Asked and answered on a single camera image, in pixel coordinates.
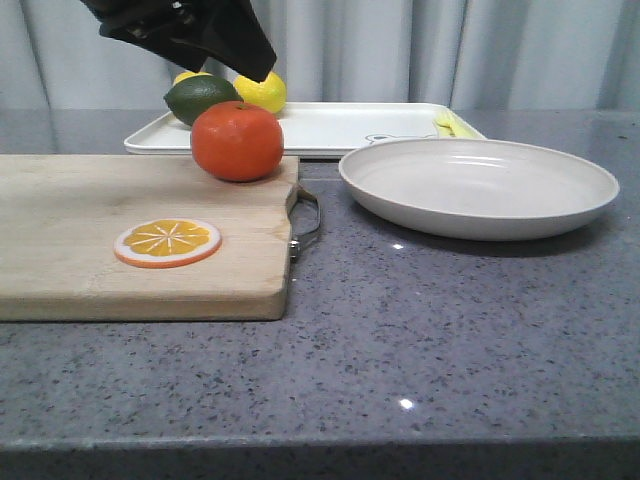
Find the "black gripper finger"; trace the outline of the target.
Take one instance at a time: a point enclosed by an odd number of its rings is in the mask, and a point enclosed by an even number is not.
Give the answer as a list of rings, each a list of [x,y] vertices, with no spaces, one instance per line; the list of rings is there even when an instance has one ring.
[[[209,57],[202,31],[218,1],[85,1],[99,21],[101,36],[154,53],[190,71]]]
[[[200,1],[192,43],[240,75],[262,82],[277,55],[250,1]]]

